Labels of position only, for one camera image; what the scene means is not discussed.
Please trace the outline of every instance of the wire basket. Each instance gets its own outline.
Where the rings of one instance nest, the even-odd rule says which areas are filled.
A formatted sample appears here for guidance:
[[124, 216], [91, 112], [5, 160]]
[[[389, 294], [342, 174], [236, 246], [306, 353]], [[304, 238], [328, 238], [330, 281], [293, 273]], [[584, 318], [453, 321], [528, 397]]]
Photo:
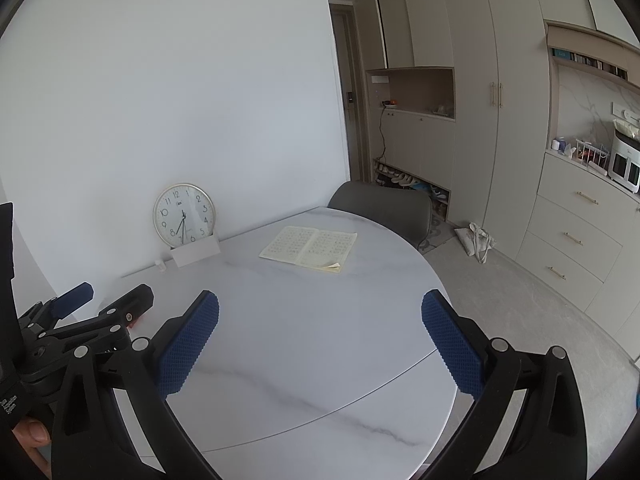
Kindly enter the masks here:
[[594, 145], [590, 142], [585, 142], [580, 139], [576, 139], [578, 143], [578, 149], [576, 150], [576, 158], [585, 166], [591, 161], [597, 164], [604, 170], [607, 169], [607, 161], [609, 160], [609, 150], [604, 147], [604, 144]]

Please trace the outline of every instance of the metal screw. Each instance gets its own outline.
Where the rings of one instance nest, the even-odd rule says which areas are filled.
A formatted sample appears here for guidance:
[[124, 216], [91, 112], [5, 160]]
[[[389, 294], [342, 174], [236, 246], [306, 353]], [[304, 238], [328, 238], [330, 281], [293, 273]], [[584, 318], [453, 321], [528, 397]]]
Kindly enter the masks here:
[[564, 359], [566, 357], [566, 352], [564, 351], [564, 348], [561, 348], [559, 346], [554, 346], [551, 353], [558, 359]]
[[500, 338], [491, 341], [491, 346], [498, 352], [506, 352], [509, 349], [509, 343]]
[[77, 358], [81, 358], [81, 357], [84, 357], [88, 351], [89, 349], [86, 346], [82, 345], [74, 350], [74, 355]]
[[133, 343], [131, 343], [131, 348], [133, 348], [136, 352], [141, 352], [148, 346], [149, 339], [147, 339], [146, 337], [139, 337]]

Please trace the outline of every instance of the gold handle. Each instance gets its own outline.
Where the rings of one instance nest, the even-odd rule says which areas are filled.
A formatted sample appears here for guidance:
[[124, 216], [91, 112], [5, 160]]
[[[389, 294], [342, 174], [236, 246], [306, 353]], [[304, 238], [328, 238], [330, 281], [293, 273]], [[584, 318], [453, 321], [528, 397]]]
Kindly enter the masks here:
[[594, 200], [590, 196], [586, 196], [583, 192], [576, 191], [576, 193], [580, 195], [582, 198], [586, 198], [589, 202], [594, 203], [595, 205], [600, 205], [600, 203], [597, 200]]
[[560, 278], [562, 278], [563, 280], [566, 281], [566, 277], [564, 276], [564, 274], [560, 274], [557, 270], [555, 270], [553, 267], [547, 267], [547, 269], [549, 269], [552, 273], [560, 276]]
[[573, 240], [575, 243], [577, 243], [578, 245], [584, 245], [580, 240], [578, 240], [578, 238], [574, 238], [572, 237], [569, 233], [562, 233], [564, 236], [566, 236], [567, 238]]

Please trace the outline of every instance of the fingernail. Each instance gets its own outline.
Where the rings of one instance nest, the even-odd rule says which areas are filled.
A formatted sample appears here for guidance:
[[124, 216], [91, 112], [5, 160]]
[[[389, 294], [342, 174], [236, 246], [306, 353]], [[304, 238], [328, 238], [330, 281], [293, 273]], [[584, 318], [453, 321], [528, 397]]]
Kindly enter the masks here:
[[49, 440], [49, 431], [44, 427], [44, 424], [41, 422], [32, 422], [29, 424], [29, 433], [38, 442], [44, 442]]

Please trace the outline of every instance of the textured blue pad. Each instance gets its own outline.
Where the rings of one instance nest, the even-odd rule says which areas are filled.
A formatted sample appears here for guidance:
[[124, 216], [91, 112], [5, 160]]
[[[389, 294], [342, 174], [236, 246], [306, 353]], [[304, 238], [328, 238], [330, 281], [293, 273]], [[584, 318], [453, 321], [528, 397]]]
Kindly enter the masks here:
[[51, 313], [57, 319], [65, 319], [66, 316], [78, 310], [84, 304], [94, 298], [94, 288], [87, 282], [72, 288], [66, 294], [53, 300]]
[[482, 360], [433, 291], [422, 300], [422, 322], [460, 391], [478, 400], [484, 389]]
[[212, 292], [208, 292], [197, 304], [180, 332], [167, 345], [158, 361], [156, 374], [156, 387], [161, 397], [165, 398], [180, 391], [218, 324], [219, 313], [218, 298]]

